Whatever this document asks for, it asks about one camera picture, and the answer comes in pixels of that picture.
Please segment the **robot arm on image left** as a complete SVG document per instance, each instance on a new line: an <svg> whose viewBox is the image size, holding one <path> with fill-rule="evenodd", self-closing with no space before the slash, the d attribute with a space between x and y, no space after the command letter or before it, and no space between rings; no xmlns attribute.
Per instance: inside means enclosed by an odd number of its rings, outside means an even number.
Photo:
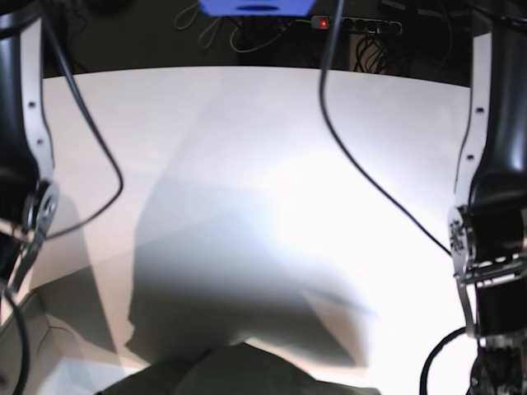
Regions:
<svg viewBox="0 0 527 395"><path fill-rule="evenodd" d="M47 38L78 109L113 168L118 188L85 220L50 233L58 208L51 132L44 115L43 44ZM1 299L12 309L21 345L14 389L22 394L30 374L30 339L14 295L44 243L80 230L105 212L124 190L118 162L100 134L72 74L45 1L1 3Z"/></svg>

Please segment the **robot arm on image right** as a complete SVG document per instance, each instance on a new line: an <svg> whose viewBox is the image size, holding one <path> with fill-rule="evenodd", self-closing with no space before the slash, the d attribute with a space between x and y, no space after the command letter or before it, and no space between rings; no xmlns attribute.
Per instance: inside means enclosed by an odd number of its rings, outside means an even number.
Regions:
<svg viewBox="0 0 527 395"><path fill-rule="evenodd" d="M526 4L473 1L470 114L448 216L454 278L473 338L471 394L526 391Z"/></svg>

